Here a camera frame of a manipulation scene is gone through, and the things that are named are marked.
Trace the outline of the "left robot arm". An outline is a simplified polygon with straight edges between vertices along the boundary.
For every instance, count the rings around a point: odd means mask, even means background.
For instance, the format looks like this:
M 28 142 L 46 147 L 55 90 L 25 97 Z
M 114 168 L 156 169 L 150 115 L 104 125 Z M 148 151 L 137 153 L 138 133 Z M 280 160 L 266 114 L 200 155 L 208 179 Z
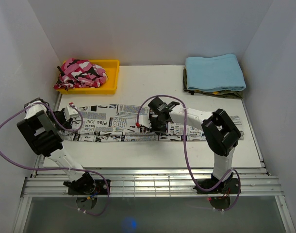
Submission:
M 51 113 L 45 104 L 48 103 L 36 98 L 24 105 L 26 116 L 17 123 L 19 131 L 36 155 L 43 155 L 58 167 L 67 168 L 64 171 L 69 179 L 64 182 L 66 187 L 80 194 L 92 194 L 96 189 L 95 181 L 66 151 L 60 134 L 63 129 L 77 130 L 72 128 L 72 123 L 80 118 L 79 112 L 71 103 L 61 111 Z

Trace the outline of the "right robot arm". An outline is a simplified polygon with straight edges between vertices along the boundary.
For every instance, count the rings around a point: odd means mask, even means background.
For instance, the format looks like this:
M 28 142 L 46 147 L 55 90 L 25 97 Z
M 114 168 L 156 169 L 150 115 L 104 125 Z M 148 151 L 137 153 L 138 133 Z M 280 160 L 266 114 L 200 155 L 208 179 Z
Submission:
M 232 159 L 241 137 L 240 131 L 223 109 L 205 112 L 187 108 L 177 98 L 169 104 L 161 98 L 162 95 L 150 98 L 148 106 L 154 116 L 149 119 L 149 129 L 160 134 L 169 130 L 169 123 L 182 124 L 183 140 L 186 140 L 188 126 L 203 131 L 208 146 L 214 153 L 214 168 L 210 179 L 193 179 L 195 190 L 199 193 L 223 193 L 229 188 L 233 178 Z

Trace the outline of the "newspaper print trousers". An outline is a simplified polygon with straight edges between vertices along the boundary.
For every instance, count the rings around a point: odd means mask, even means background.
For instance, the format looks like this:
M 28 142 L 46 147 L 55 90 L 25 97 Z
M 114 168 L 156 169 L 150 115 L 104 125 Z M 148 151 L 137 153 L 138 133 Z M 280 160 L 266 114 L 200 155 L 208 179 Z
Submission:
M 182 141 L 183 124 L 168 123 L 165 132 L 156 134 L 135 125 L 139 106 L 124 104 L 79 107 L 83 118 L 73 118 L 75 133 L 60 130 L 64 140 L 87 142 Z

